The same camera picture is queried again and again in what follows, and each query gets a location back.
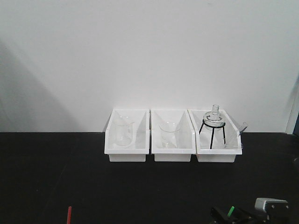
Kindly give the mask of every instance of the empty beaker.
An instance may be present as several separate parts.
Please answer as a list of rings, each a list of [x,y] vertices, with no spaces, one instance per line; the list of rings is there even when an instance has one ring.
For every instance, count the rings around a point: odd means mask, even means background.
[[[160,124],[161,143],[164,148],[178,148],[178,134],[180,125],[175,122]]]
[[[119,146],[128,146],[133,139],[133,121],[130,117],[119,116],[114,120],[115,143]]]

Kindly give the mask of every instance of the gray metal device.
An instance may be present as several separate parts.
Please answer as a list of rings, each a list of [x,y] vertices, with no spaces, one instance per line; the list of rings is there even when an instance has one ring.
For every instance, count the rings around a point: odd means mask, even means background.
[[[255,209],[267,213],[270,223],[289,223],[290,208],[286,200],[259,197]]]
[[[254,207],[258,211],[267,212],[269,210],[269,206],[268,206],[269,203],[286,203],[286,204],[288,204],[288,202],[286,200],[280,200],[280,199],[275,199],[275,198],[266,198],[266,197],[258,197],[256,199],[256,204],[254,205]]]

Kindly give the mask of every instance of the black countertop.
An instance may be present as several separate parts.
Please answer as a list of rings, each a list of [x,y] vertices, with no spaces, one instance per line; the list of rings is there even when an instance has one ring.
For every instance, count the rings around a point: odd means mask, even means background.
[[[110,163],[104,133],[0,133],[0,223],[208,224],[210,209],[285,199],[299,223],[299,138],[244,133],[235,163]]]

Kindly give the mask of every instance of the clear glass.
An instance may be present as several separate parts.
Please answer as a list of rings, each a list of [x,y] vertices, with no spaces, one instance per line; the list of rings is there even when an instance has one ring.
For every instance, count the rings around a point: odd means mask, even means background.
[[[236,132],[232,133],[228,138],[225,138],[226,143],[224,145],[225,148],[234,148],[234,147],[238,147],[238,146],[234,146],[233,142],[236,138],[239,137],[239,135],[241,135],[245,129],[248,127],[248,124],[246,122],[244,122],[238,129]]]
[[[178,134],[180,125],[174,122],[160,124],[161,143],[164,148],[178,148]]]
[[[115,143],[119,146],[128,146],[133,139],[133,121],[130,117],[120,116],[114,120]]]
[[[205,113],[204,121],[212,127],[220,127],[225,123],[225,117],[219,112],[219,105],[213,105],[211,111]]]

